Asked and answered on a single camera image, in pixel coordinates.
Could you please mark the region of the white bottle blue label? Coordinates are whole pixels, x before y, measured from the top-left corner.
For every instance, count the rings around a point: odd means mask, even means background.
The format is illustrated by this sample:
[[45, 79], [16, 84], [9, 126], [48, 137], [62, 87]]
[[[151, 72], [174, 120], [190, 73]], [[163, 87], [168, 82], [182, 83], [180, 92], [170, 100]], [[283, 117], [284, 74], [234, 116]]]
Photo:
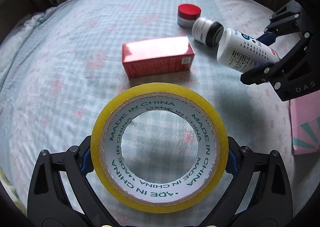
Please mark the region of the white bottle blue label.
[[241, 73], [280, 61], [275, 50], [232, 28], [224, 31], [216, 58], [219, 64]]

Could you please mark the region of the yellow packing tape roll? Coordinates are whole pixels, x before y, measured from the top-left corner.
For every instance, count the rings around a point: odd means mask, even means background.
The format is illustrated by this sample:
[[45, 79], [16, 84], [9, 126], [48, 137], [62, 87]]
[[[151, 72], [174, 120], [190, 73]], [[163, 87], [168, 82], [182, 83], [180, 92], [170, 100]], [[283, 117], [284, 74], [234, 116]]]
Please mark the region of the yellow packing tape roll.
[[150, 83], [97, 103], [90, 178], [107, 206], [170, 213], [217, 201], [225, 126], [205, 93]]

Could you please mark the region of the pink cardboard box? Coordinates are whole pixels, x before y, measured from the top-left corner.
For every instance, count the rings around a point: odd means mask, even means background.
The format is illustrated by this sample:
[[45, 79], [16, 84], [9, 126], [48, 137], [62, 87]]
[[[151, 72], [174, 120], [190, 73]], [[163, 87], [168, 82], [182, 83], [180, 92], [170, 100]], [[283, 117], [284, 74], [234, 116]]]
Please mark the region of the pink cardboard box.
[[319, 152], [319, 91], [291, 100], [291, 129], [294, 155]]

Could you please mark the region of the white jar black lid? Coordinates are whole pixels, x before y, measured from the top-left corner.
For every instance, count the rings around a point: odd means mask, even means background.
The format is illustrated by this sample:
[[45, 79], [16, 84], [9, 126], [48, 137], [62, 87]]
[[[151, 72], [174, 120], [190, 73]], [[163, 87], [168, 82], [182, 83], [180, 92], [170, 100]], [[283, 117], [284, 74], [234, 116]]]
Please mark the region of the white jar black lid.
[[223, 25], [217, 21], [212, 21], [206, 18], [198, 18], [192, 27], [193, 38], [208, 47], [217, 46], [223, 32]]

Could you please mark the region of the grey jar red lid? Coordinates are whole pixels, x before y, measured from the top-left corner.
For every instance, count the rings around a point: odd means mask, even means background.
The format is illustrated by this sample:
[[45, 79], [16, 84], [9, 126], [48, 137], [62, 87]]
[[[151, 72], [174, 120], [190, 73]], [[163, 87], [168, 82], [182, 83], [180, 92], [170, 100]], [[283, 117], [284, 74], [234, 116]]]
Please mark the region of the grey jar red lid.
[[183, 28], [191, 29], [200, 16], [200, 7], [188, 3], [181, 4], [177, 9], [177, 24]]

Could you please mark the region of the red cardboard box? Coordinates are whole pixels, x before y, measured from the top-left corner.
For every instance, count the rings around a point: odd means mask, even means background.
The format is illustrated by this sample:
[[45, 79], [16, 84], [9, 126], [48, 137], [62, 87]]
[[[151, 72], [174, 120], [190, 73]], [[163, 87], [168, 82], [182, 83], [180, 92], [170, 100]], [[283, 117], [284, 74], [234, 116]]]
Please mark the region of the red cardboard box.
[[194, 57], [188, 37], [148, 39], [122, 46], [122, 64], [130, 79], [187, 71]]

